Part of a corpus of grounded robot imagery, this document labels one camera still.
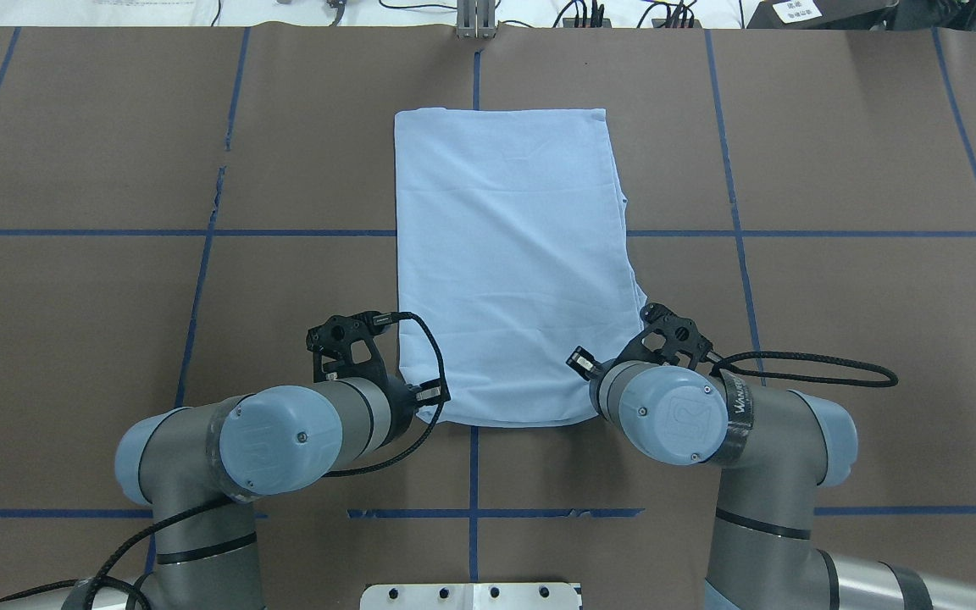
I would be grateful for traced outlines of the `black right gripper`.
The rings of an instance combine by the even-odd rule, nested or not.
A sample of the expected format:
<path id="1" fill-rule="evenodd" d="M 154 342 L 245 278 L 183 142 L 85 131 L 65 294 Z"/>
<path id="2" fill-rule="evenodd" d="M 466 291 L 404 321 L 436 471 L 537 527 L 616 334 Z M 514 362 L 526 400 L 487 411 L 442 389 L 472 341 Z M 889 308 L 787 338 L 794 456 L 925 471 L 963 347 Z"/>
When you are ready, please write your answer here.
<path id="1" fill-rule="evenodd" d="M 602 366 L 591 352 L 578 345 L 567 357 L 567 367 L 584 380 L 597 380 L 612 367 L 627 362 L 679 366 L 684 358 L 688 360 L 686 369 L 692 371 L 698 364 L 708 362 L 712 341 L 698 330 L 693 319 L 677 315 L 661 302 L 648 302 L 640 309 L 640 320 L 642 329 L 614 359 Z"/>

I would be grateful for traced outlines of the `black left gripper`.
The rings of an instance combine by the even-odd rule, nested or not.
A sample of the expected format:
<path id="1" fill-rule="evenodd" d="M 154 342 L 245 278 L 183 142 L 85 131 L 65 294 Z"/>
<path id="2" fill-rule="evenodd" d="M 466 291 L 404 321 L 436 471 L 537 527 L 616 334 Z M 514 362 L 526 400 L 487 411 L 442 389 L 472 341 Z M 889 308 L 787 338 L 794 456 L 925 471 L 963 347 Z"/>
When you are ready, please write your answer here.
<path id="1" fill-rule="evenodd" d="M 450 401 L 446 383 L 407 385 L 391 374 L 375 337 L 400 321 L 399 313 L 362 312 L 333 315 L 306 332 L 313 381 L 363 379 L 383 391 L 393 424 L 411 424 L 419 407 Z"/>

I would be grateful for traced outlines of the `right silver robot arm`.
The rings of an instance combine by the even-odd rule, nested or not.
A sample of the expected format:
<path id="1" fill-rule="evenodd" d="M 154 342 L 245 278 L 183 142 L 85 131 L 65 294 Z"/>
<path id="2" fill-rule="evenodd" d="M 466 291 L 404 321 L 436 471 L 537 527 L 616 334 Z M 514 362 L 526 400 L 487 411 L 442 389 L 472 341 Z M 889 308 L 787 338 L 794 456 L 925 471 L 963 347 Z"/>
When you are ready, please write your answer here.
<path id="1" fill-rule="evenodd" d="M 720 470 L 702 582 L 705 609 L 976 609 L 976 585 L 903 565 L 851 558 L 812 540 L 818 490 L 841 484 L 857 460 L 857 428 L 843 406 L 747 382 L 748 359 L 818 362 L 898 379 L 879 364 L 813 352 L 720 357 L 693 320 L 659 302 L 607 362 L 577 347 L 567 364 L 590 387 L 597 414 L 643 455 Z"/>

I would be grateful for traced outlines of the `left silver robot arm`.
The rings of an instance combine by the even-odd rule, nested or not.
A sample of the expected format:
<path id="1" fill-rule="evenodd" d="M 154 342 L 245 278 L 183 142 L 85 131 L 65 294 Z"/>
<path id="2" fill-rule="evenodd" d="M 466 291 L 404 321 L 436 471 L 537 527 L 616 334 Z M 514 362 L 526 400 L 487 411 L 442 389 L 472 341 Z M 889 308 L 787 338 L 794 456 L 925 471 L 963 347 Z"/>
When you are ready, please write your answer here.
<path id="1" fill-rule="evenodd" d="M 410 312 L 332 316 L 306 333 L 310 385 L 279 385 L 216 404 L 179 407 L 132 425 L 114 471 L 154 521 L 125 541 L 62 606 L 92 609 L 105 588 L 129 609 L 263 609 L 254 503 L 323 478 L 364 474 L 353 463 L 449 401 L 445 364 L 429 338 L 434 379 L 409 385 L 388 371 L 375 337 Z"/>

